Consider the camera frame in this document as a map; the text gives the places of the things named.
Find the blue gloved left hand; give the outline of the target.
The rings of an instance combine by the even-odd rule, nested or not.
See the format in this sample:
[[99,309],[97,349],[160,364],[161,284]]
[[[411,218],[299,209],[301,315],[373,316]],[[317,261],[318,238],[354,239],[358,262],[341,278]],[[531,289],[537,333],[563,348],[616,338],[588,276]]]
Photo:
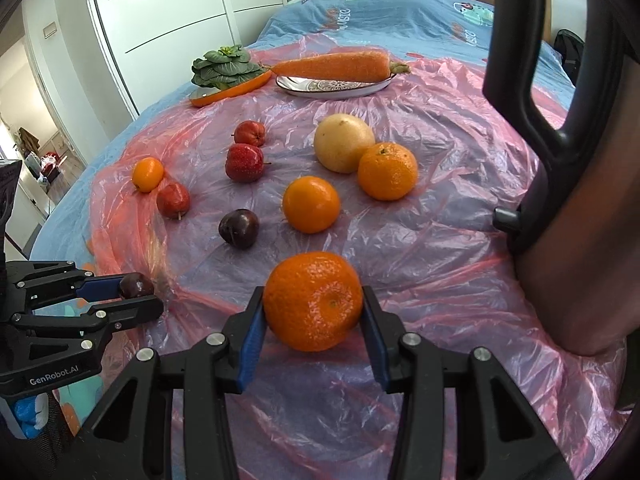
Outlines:
[[49,396],[40,393],[15,402],[13,414],[27,439],[38,437],[49,421]]

